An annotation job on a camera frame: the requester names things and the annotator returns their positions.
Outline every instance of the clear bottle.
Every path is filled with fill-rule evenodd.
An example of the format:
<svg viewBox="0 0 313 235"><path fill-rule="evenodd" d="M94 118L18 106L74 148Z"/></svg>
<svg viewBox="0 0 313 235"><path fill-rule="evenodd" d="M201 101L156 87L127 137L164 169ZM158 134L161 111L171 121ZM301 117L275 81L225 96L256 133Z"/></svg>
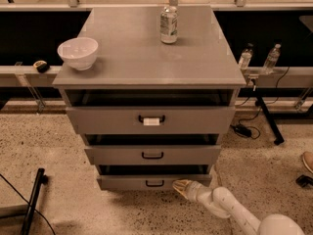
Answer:
<svg viewBox="0 0 313 235"><path fill-rule="evenodd" d="M253 56L253 44L248 43L244 51L242 52L241 58L239 59L238 65L242 71L245 71L248 64Z"/></svg>
<svg viewBox="0 0 313 235"><path fill-rule="evenodd" d="M160 40L163 43L177 41L177 8L166 6L160 14Z"/></svg>
<svg viewBox="0 0 313 235"><path fill-rule="evenodd" d="M273 67L276 66L276 63L281 56L281 44L275 44L274 48L270 50L268 56L264 63L264 70L266 74L273 72Z"/></svg>

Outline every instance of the black drawer handle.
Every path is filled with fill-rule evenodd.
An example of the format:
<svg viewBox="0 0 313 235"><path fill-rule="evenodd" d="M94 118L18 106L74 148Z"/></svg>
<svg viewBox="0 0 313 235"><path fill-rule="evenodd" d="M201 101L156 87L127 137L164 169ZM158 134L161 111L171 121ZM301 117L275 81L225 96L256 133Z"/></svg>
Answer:
<svg viewBox="0 0 313 235"><path fill-rule="evenodd" d="M161 152L160 155L145 155L143 152L141 157L143 157L145 160L160 160L164 157L164 152Z"/></svg>
<svg viewBox="0 0 313 235"><path fill-rule="evenodd" d="M149 183L149 180L146 180L147 187L162 187L164 185L164 180L161 180L159 184Z"/></svg>
<svg viewBox="0 0 313 235"><path fill-rule="evenodd" d="M165 122L165 115L163 115L162 117L142 117L141 115L138 115L138 120L142 123L144 123L145 118L158 118L159 122Z"/></svg>

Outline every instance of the drawer handle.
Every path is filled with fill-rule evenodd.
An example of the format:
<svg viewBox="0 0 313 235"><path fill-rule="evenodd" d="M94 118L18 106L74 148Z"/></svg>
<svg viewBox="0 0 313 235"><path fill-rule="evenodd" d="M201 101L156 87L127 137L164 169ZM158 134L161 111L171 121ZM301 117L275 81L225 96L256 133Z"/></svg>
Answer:
<svg viewBox="0 0 313 235"><path fill-rule="evenodd" d="M165 116L162 117L142 117L138 115L138 120L142 122L145 126L158 126L162 122L165 122Z"/></svg>
<svg viewBox="0 0 313 235"><path fill-rule="evenodd" d="M141 157L145 160L160 160L164 156L164 152L161 152L160 155L146 155L144 152L141 154Z"/></svg>
<svg viewBox="0 0 313 235"><path fill-rule="evenodd" d="M149 183L149 180L146 180L147 187L162 187L164 185L164 180L161 180L160 183Z"/></svg>

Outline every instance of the drawer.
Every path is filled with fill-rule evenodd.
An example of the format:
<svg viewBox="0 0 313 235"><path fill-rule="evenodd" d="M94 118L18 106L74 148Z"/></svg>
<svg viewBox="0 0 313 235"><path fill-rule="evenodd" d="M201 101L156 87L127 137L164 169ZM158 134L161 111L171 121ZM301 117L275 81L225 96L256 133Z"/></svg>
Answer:
<svg viewBox="0 0 313 235"><path fill-rule="evenodd" d="M209 186L211 176L209 174L190 175L146 175L146 176L98 176L97 181L102 190L174 190L173 181L178 179L195 180L205 186Z"/></svg>
<svg viewBox="0 0 313 235"><path fill-rule="evenodd" d="M213 165L220 153L214 146L98 146L87 147L91 165Z"/></svg>
<svg viewBox="0 0 313 235"><path fill-rule="evenodd" d="M226 133L234 107L67 108L77 134Z"/></svg>

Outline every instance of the top drawer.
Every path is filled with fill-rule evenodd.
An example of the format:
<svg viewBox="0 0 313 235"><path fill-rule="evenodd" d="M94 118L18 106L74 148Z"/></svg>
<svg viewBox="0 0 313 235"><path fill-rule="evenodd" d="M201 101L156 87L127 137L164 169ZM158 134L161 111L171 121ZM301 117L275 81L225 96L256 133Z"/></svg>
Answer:
<svg viewBox="0 0 313 235"><path fill-rule="evenodd" d="M77 134L219 134L234 113L234 107L67 108Z"/></svg>
<svg viewBox="0 0 313 235"><path fill-rule="evenodd" d="M70 89L69 104L90 106L228 106L233 89Z"/></svg>

